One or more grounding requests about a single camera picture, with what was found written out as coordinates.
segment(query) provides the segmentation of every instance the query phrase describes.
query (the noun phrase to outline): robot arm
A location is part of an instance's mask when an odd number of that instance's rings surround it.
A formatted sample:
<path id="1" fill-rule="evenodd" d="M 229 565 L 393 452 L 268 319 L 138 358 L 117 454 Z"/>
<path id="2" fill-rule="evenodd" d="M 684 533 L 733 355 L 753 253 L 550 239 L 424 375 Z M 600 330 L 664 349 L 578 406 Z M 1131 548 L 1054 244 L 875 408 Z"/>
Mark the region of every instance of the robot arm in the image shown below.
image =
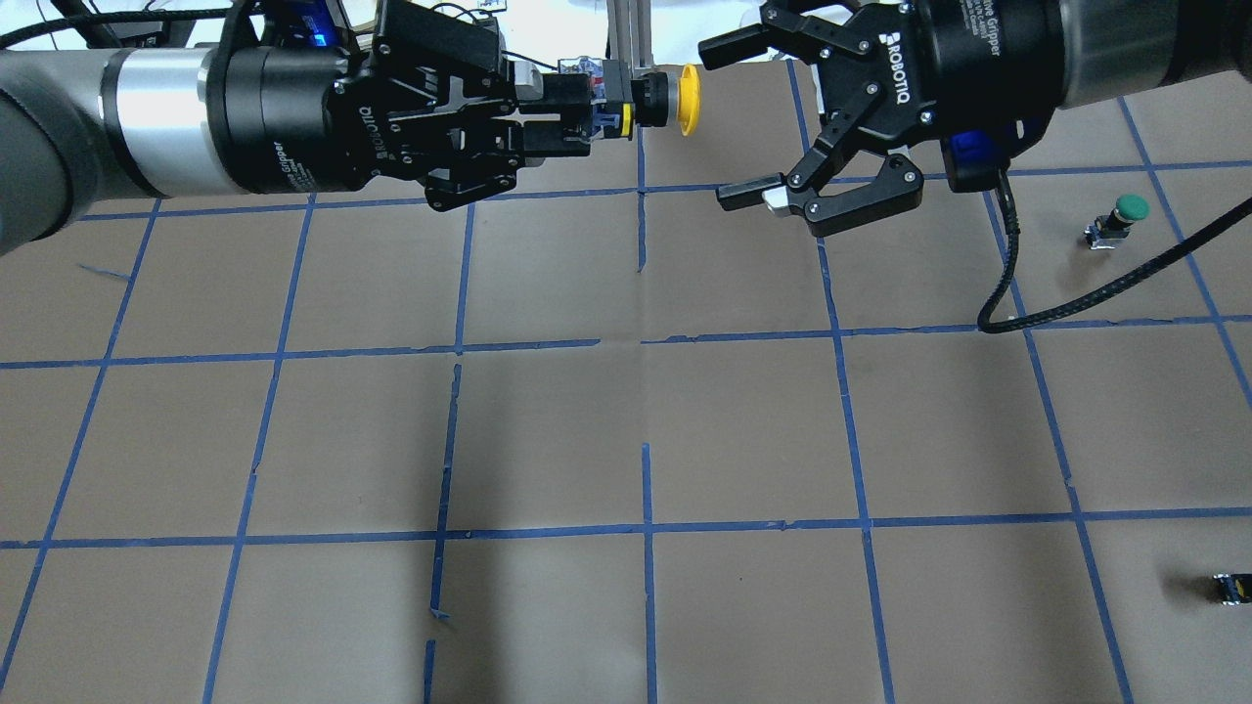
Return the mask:
<path id="1" fill-rule="evenodd" d="M 803 13 L 829 0 L 767 0 L 760 23 L 709 39 L 709 69 L 779 49 L 815 69 L 821 132 L 789 173 L 717 192 L 722 208 L 764 203 L 826 237 L 921 203 L 901 148 L 939 139 L 949 185 L 997 188 L 1053 110 L 1238 69 L 1252 80 L 1247 0 L 918 0 L 869 4 L 844 25 Z M 859 152 L 876 179 L 820 195 Z"/>
<path id="2" fill-rule="evenodd" d="M 387 175 L 448 210 L 596 139 L 699 119 L 697 99 L 679 109 L 694 71 L 585 59 L 545 73 L 507 55 L 493 16 L 404 0 L 379 1 L 361 51 L 347 26 L 292 16 L 312 5 L 237 0 L 213 48 L 0 50 L 0 254 L 110 198 L 358 190 Z M 255 35 L 258 10 L 273 36 Z"/>

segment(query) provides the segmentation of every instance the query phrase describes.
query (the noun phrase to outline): blue tape grid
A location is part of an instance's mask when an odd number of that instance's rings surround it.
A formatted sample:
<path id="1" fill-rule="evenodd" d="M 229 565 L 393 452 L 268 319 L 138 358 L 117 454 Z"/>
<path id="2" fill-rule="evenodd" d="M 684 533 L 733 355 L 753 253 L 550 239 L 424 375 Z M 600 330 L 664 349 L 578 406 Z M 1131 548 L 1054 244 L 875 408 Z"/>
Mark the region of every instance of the blue tape grid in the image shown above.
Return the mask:
<path id="1" fill-rule="evenodd" d="M 793 99 L 795 100 L 796 115 L 800 127 L 801 139 L 804 147 L 808 147 L 808 125 L 805 124 L 804 110 L 799 99 L 799 84 L 795 75 L 794 65 L 789 63 L 788 66 L 789 78 L 791 81 Z M 1014 175 L 1075 175 L 1075 174 L 1101 174 L 1101 173 L 1146 173 L 1157 192 L 1157 195 L 1166 210 L 1166 215 L 1177 238 L 1183 237 L 1183 230 L 1178 223 L 1177 215 L 1171 207 L 1166 190 L 1161 183 L 1161 172 L 1177 172 L 1177 170 L 1196 170 L 1196 169 L 1231 169 L 1231 168 L 1252 168 L 1252 160 L 1226 160 L 1226 162 L 1193 162 L 1193 163 L 1176 163 L 1176 164 L 1156 164 L 1152 162 L 1147 148 L 1144 147 L 1143 139 L 1139 130 L 1134 123 L 1133 115 L 1129 106 L 1124 100 L 1121 100 L 1121 108 L 1126 118 L 1127 125 L 1134 138 L 1136 145 L 1139 150 L 1142 158 L 1142 165 L 1113 165 L 1113 167 L 1094 167 L 1094 168 L 1049 168 L 1049 169 L 1015 169 Z M 717 188 L 721 184 L 709 183 L 709 184 L 674 184 L 674 185 L 647 185 L 645 178 L 645 155 L 642 139 L 637 140 L 636 144 L 639 168 L 637 168 L 637 183 L 635 188 L 611 188 L 611 189 L 585 189 L 585 190 L 561 190 L 561 192 L 545 192 L 545 193 L 508 193 L 502 194 L 492 200 L 515 200 L 515 199 L 545 199 L 545 198 L 587 198 L 587 197 L 606 197 L 606 195 L 618 195 L 626 193 L 636 193 L 639 197 L 639 269 L 642 271 L 647 262 L 647 242 L 646 242 L 646 208 L 645 199 L 650 193 L 681 193 L 681 192 L 705 192 Z M 942 174 L 926 174 L 928 179 L 942 179 Z M 835 179 L 841 183 L 866 183 L 871 180 L 870 178 L 843 178 Z M 819 267 L 821 269 L 823 279 L 826 286 L 826 304 L 828 313 L 830 316 L 830 329 L 809 329 L 809 331 L 782 331 L 782 332 L 749 332 L 749 333 L 725 333 L 725 334 L 701 334 L 701 336 L 671 336 L 665 339 L 650 339 L 642 341 L 644 344 L 675 344 L 675 343 L 709 343 L 709 342 L 737 342 L 737 341 L 757 341 L 757 339 L 803 339 L 803 338 L 823 338 L 830 337 L 834 342 L 835 349 L 835 363 L 836 372 L 840 386 L 840 395 L 843 402 L 843 412 L 845 417 L 845 425 L 849 435 L 849 450 L 853 457 L 854 467 L 854 484 L 856 486 L 856 499 L 858 499 L 858 516 L 846 519 L 824 519 L 824 520 L 804 520 L 804 521 L 715 521 L 715 522 L 662 522 L 657 524 L 652 521 L 652 485 L 651 485 L 651 453 L 650 447 L 644 446 L 642 452 L 642 481 L 644 481 L 644 520 L 640 524 L 616 524 L 616 525 L 595 525 L 595 526 L 562 526 L 562 527 L 547 527 L 547 529 L 516 529 L 516 530 L 466 530 L 466 531 L 448 531 L 447 530 L 447 506 L 451 492 L 451 471 L 452 471 L 452 453 L 454 448 L 454 432 L 456 432 L 456 407 L 457 397 L 459 392 L 461 382 L 461 365 L 454 366 L 453 371 L 453 383 L 452 383 L 452 398 L 449 401 L 449 418 L 448 418 L 448 438 L 446 446 L 446 462 L 444 462 L 444 475 L 443 485 L 441 487 L 439 497 L 439 511 L 441 520 L 437 530 L 434 531 L 394 531 L 394 532 L 361 532 L 361 534 L 321 534 L 321 535 L 248 535 L 247 525 L 248 517 L 252 509 L 253 497 L 255 494 L 257 482 L 257 466 L 259 465 L 263 452 L 265 436 L 268 433 L 269 418 L 273 411 L 273 402 L 277 395 L 279 373 L 282 370 L 282 363 L 284 360 L 289 358 L 329 358 L 329 357 L 357 357 L 357 356 L 403 356 L 403 355 L 456 355 L 462 356 L 466 353 L 476 352 L 488 352 L 488 351 L 511 351 L 511 349 L 546 349 L 546 348 L 571 348 L 571 347 L 591 347 L 598 344 L 598 339 L 558 339 L 558 341 L 531 341 L 531 342 L 503 342 L 503 343 L 477 343 L 467 344 L 464 342 L 464 309 L 466 299 L 468 293 L 468 276 L 470 276 L 470 263 L 472 254 L 472 239 L 473 239 L 473 218 L 475 207 L 467 208 L 467 222 L 466 222 L 466 234 L 464 234 L 464 247 L 462 252 L 462 269 L 461 269 L 461 284 L 459 296 L 457 306 L 457 333 L 456 341 L 451 346 L 432 346 L 424 348 L 409 348 L 409 347 L 392 347 L 392 348 L 349 348 L 349 349 L 312 349 L 312 351 L 287 351 L 287 333 L 290 324 L 290 313 L 294 304 L 294 297 L 297 291 L 297 284 L 299 279 L 300 266 L 303 261 L 304 246 L 308 236 L 308 227 L 313 213 L 318 209 L 342 209 L 342 208 L 367 208 L 367 207 L 404 207 L 416 205 L 424 203 L 422 198 L 393 198 L 393 199 L 362 199 L 362 200 L 349 200 L 349 202 L 333 202 L 333 203 L 318 203 L 316 197 L 310 197 L 304 204 L 278 204 L 278 205 L 255 205 L 255 207 L 242 207 L 242 208 L 208 208 L 208 209 L 165 209 L 177 208 L 178 202 L 153 204 L 153 208 L 148 212 L 134 212 L 134 213 L 116 213 L 116 214 L 94 214 L 86 215 L 86 220 L 119 220 L 119 219 L 144 219 L 146 220 L 144 237 L 140 242 L 139 249 L 135 256 L 134 266 L 131 268 L 130 276 L 126 279 L 126 289 L 123 294 L 121 302 L 119 304 L 118 314 L 113 329 L 110 332 L 109 343 L 106 346 L 105 353 L 100 358 L 90 360 L 36 360 L 36 361 L 16 361 L 16 362 L 0 362 L 0 370 L 21 370 L 21 368 L 61 368 L 61 367 L 91 367 L 96 368 L 96 378 L 91 390 L 91 395 L 88 401 L 86 410 L 84 411 L 83 420 L 79 426 L 79 432 L 75 437 L 75 443 L 70 453 L 70 458 L 66 466 L 65 475 L 63 477 L 61 485 L 58 491 L 58 497 L 53 507 L 53 512 L 49 517 L 48 526 L 45 529 L 44 536 L 39 540 L 26 540 L 26 541 L 0 541 L 0 550 L 35 550 L 36 559 L 34 567 L 31 570 L 31 576 L 28 582 L 26 590 L 23 596 L 21 606 L 19 608 L 18 616 L 14 623 L 13 631 L 9 638 L 8 646 L 5 649 L 3 664 L 0 664 L 0 690 L 4 688 L 4 683 L 8 678 L 9 670 L 11 668 L 14 653 L 16 651 L 19 639 L 21 635 L 23 626 L 25 624 L 26 616 L 31 601 L 35 595 L 36 586 L 39 584 L 39 577 L 43 570 L 44 561 L 50 550 L 58 549 L 113 549 L 113 547 L 153 547 L 153 546 L 204 546 L 204 545 L 217 545 L 217 546 L 232 546 L 232 560 L 230 567 L 228 570 L 227 584 L 223 590 L 223 600 L 219 610 L 218 626 L 214 634 L 213 653 L 210 656 L 207 676 L 203 701 L 208 703 L 212 700 L 213 686 L 217 676 L 217 666 L 220 659 L 222 641 L 225 634 L 225 626 L 229 619 L 230 603 L 233 598 L 234 584 L 238 577 L 239 561 L 244 546 L 247 545 L 308 545 L 308 544 L 348 544 L 348 542 L 393 542 L 393 541 L 432 541 L 436 546 L 436 576 L 432 576 L 432 609 L 436 615 L 441 614 L 438 611 L 441 585 L 442 585 L 442 567 L 443 567 L 443 546 L 447 541 L 454 540 L 530 540 L 530 539 L 556 539 L 556 537 L 571 537 L 571 536 L 587 536 L 587 535 L 642 535 L 645 539 L 645 593 L 646 593 L 646 643 L 647 643 L 647 693 L 650 704 L 655 704 L 657 700 L 657 665 L 656 665 L 656 591 L 655 591 L 655 575 L 654 575 L 654 555 L 652 555 L 652 537 L 656 534 L 666 532 L 721 532 L 721 531 L 785 531 L 785 530 L 859 530 L 861 531 L 864 539 L 864 551 L 866 562 L 866 577 L 868 586 L 871 596 L 871 608 L 875 626 L 875 638 L 879 649 L 879 661 L 881 668 L 884 695 L 888 701 L 894 701 L 894 688 L 890 676 L 890 663 L 888 658 L 888 648 L 885 639 L 885 628 L 881 613 L 881 603 L 878 594 L 876 574 L 874 565 L 874 552 L 873 552 L 873 535 L 871 531 L 875 527 L 928 527 L 928 526 L 980 526 L 980 525 L 1012 525 L 1012 524 L 1052 524 L 1052 522 L 1073 522 L 1077 527 L 1079 541 L 1083 549 L 1083 556 L 1087 561 L 1088 572 L 1092 579 L 1093 591 L 1096 594 L 1096 600 L 1101 615 L 1102 626 L 1104 628 L 1106 638 L 1108 640 L 1109 654 L 1113 660 L 1114 671 L 1117 674 L 1118 685 L 1122 691 L 1124 701 L 1133 701 L 1129 683 L 1126 676 L 1124 666 L 1122 665 L 1121 653 L 1117 645 L 1116 633 L 1113 631 L 1112 620 L 1108 615 L 1107 603 L 1104 600 L 1103 589 L 1099 582 L 1099 574 L 1094 561 L 1094 556 L 1090 549 L 1090 541 L 1087 536 L 1085 524 L 1090 521 L 1132 521 L 1132 520 L 1177 520 L 1177 519 L 1216 519 L 1216 517 L 1252 517 L 1252 506 L 1226 506 L 1226 507 L 1191 507 L 1191 509 L 1163 509 L 1163 510 L 1131 510 L 1131 511 L 1084 511 L 1082 509 L 1080 501 L 1073 487 L 1069 487 L 1069 465 L 1064 451 L 1064 443 L 1060 437 L 1059 425 L 1057 423 L 1055 412 L 1052 407 L 1050 395 L 1047 387 L 1047 378 L 1044 376 L 1042 362 L 1039 361 L 1038 352 L 1033 339 L 1033 332 L 1025 331 L 1024 338 L 1028 348 L 1028 353 L 1032 360 L 1032 365 L 1035 373 L 1035 381 L 1039 387 L 1040 400 L 1045 408 L 1045 416 L 1049 423 L 1049 431 L 1052 432 L 1053 442 L 1055 445 L 1058 463 L 1062 470 L 1062 476 L 1067 481 L 1067 491 L 1070 496 L 1070 511 L 1069 512 L 1057 512 L 1057 514 L 1012 514 L 1012 515 L 963 515 L 963 516 L 895 516 L 895 517 L 873 517 L 870 516 L 868 501 L 865 497 L 864 481 L 860 471 L 860 457 L 859 447 L 855 438 L 855 416 L 853 413 L 851 397 L 848 390 L 848 377 L 846 370 L 844 367 L 843 357 L 843 339 L 856 336 L 884 336 L 884 334 L 943 334 L 943 333 L 974 333 L 974 326 L 924 326 L 916 328 L 841 328 L 839 326 L 838 311 L 835 308 L 835 302 L 830 293 L 830 267 L 826 259 L 826 252 L 824 244 L 819 241 L 818 243 L 818 259 Z M 994 213 L 994 205 L 990 200 L 987 200 L 989 217 L 992 218 L 993 230 L 997 236 L 997 242 L 1003 252 L 1003 233 L 999 230 L 998 218 Z M 267 213 L 267 212 L 289 212 L 289 210 L 303 210 L 304 222 L 300 230 L 300 241 L 297 248 L 295 261 L 293 262 L 292 278 L 288 287 L 287 306 L 283 316 L 283 326 L 279 334 L 278 349 L 275 352 L 253 352 L 253 353 L 229 353 L 229 355 L 188 355 L 188 356 L 162 356 L 162 357 L 114 357 L 114 347 L 116 344 L 118 334 L 121 329 L 121 323 L 125 317 L 126 308 L 131 293 L 134 291 L 135 281 L 139 274 L 140 266 L 143 263 L 144 254 L 148 248 L 148 243 L 151 237 L 151 232 L 155 222 L 159 218 L 182 218 L 182 217 L 200 217 L 200 215 L 222 215 L 222 214 L 237 214 L 237 213 Z M 1222 338 L 1223 347 L 1231 360 L 1232 368 L 1234 370 L 1236 378 L 1244 393 L 1246 400 L 1249 406 L 1252 406 L 1252 390 L 1249 390 L 1247 376 L 1243 371 L 1242 363 L 1227 332 L 1228 324 L 1239 324 L 1252 322 L 1252 316 L 1247 314 L 1221 314 L 1212 294 L 1209 293 L 1208 286 L 1203 279 L 1199 267 L 1193 258 L 1188 257 L 1188 264 L 1191 267 L 1193 278 L 1201 294 L 1208 307 L 1209 316 L 1197 316 L 1186 318 L 1173 318 L 1173 319 L 1131 319 L 1131 321 L 1060 321 L 1055 323 L 1049 323 L 1047 326 L 1040 326 L 1037 329 L 1082 329 L 1082 328 L 1104 328 L 1104 327 L 1149 327 L 1149 326 L 1192 326 L 1192 324 L 1212 324 L 1218 329 Z M 1014 287 L 1013 289 L 1014 302 L 1018 307 L 1018 312 L 1022 312 L 1022 297 L 1020 291 Z M 56 527 L 56 522 L 60 517 L 61 507 L 64 506 L 65 496 L 69 491 L 70 480 L 73 479 L 74 468 L 78 462 L 79 453 L 81 452 L 83 442 L 86 437 L 88 427 L 99 398 L 100 390 L 104 383 L 105 375 L 108 370 L 113 366 L 144 366 L 144 365 L 184 365 L 184 363 L 230 363 L 230 362 L 248 362 L 248 361 L 268 361 L 274 365 L 274 372 L 270 378 L 269 392 L 267 395 L 267 401 L 264 406 L 264 412 L 262 416 L 260 427 L 258 430 L 257 446 L 254 451 L 254 461 L 252 471 L 248 476 L 247 490 L 244 494 L 243 506 L 240 507 L 239 524 L 233 536 L 154 536 L 154 537 L 113 537 L 113 539 L 55 539 L 53 537 Z M 429 640 L 426 645 L 426 659 L 423 663 L 423 701 L 429 701 L 432 696 L 433 685 L 433 669 L 434 669 L 434 653 L 436 641 Z"/>

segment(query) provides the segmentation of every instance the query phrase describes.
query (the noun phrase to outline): bottle with green cap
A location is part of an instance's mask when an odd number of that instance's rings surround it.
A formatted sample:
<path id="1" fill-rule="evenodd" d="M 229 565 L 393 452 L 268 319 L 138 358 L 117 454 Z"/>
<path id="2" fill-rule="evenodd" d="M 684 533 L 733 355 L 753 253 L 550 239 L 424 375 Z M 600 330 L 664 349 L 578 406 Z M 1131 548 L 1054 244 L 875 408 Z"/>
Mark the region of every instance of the bottle with green cap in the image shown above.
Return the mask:
<path id="1" fill-rule="evenodd" d="M 1116 249 L 1131 234 L 1131 225 L 1144 220 L 1151 212 L 1148 202 L 1133 193 L 1117 199 L 1108 215 L 1096 218 L 1083 234 L 1092 249 Z"/>

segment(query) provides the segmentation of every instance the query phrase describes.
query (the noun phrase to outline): green cap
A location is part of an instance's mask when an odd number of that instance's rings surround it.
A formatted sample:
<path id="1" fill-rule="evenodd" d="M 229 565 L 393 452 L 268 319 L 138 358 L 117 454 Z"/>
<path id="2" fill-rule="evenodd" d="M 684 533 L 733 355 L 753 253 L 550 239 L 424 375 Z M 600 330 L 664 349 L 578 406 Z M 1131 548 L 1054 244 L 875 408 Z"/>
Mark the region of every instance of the green cap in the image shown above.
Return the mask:
<path id="1" fill-rule="evenodd" d="M 1128 223 L 1146 220 L 1149 212 L 1148 202 L 1133 193 L 1117 199 L 1117 214 Z"/>

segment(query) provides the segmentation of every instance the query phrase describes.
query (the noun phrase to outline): yellow disc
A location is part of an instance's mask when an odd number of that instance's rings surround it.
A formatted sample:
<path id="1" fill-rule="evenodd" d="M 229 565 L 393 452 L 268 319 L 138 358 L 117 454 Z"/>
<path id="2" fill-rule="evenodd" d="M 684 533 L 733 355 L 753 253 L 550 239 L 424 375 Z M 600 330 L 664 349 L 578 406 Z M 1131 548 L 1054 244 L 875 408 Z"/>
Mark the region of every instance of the yellow disc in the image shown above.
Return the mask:
<path id="1" fill-rule="evenodd" d="M 682 137 L 689 137 L 700 124 L 700 74 L 691 64 L 682 66 L 679 79 L 679 127 Z"/>

